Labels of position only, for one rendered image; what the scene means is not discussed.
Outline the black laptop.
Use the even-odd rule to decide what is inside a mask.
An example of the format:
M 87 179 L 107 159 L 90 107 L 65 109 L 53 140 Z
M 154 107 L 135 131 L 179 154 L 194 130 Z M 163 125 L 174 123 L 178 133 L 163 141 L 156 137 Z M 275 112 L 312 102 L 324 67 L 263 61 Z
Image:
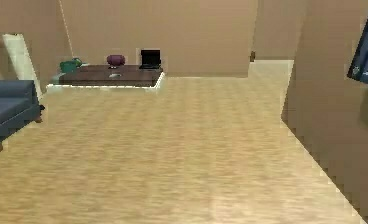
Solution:
M 159 50 L 142 49 L 140 51 L 141 65 L 140 69 L 160 69 L 161 54 Z

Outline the dark brown low table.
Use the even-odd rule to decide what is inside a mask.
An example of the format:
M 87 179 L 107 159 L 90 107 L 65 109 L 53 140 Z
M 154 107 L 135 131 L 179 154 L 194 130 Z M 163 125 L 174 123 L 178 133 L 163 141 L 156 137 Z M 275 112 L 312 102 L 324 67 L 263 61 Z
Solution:
M 109 78 L 111 74 L 122 76 Z M 54 76 L 46 88 L 156 89 L 164 76 L 162 69 L 140 69 L 138 65 L 115 69 L 108 65 L 88 65 Z

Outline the white room door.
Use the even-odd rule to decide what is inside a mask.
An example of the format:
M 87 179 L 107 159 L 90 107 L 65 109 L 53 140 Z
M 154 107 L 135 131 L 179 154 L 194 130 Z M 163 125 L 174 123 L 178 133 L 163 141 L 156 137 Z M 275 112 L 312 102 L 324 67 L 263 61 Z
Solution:
M 7 33 L 2 35 L 2 39 L 17 78 L 19 80 L 32 80 L 36 88 L 37 97 L 41 99 L 40 82 L 37 78 L 24 35 L 21 33 Z

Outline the dark blue sofa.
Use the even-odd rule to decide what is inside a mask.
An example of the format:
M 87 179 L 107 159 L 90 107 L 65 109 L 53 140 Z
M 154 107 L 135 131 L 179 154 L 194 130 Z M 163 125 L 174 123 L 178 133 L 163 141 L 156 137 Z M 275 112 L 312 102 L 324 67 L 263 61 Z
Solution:
M 41 123 L 44 110 L 33 80 L 0 80 L 0 152 L 9 136 L 33 121 Z

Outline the black television set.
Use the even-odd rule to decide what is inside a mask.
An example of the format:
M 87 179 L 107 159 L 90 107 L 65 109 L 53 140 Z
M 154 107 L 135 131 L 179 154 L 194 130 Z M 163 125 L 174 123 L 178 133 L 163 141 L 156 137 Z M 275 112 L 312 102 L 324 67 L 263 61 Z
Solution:
M 347 77 L 368 85 L 368 16 Z

